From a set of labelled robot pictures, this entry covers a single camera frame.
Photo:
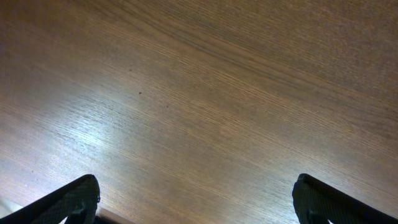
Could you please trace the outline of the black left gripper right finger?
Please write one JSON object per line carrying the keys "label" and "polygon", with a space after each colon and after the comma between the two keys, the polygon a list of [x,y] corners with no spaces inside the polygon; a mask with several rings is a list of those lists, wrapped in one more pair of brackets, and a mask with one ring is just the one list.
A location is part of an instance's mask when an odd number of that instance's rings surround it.
{"label": "black left gripper right finger", "polygon": [[292,191],[300,224],[397,224],[389,216],[308,174],[300,174]]}

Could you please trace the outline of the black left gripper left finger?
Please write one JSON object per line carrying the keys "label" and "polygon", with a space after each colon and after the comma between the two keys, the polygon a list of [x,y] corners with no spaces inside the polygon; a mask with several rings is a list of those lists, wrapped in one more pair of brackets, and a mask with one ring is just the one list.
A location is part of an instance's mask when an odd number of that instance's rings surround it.
{"label": "black left gripper left finger", "polygon": [[99,202],[98,181],[94,175],[86,174],[1,218],[1,223],[92,224],[95,222]]}

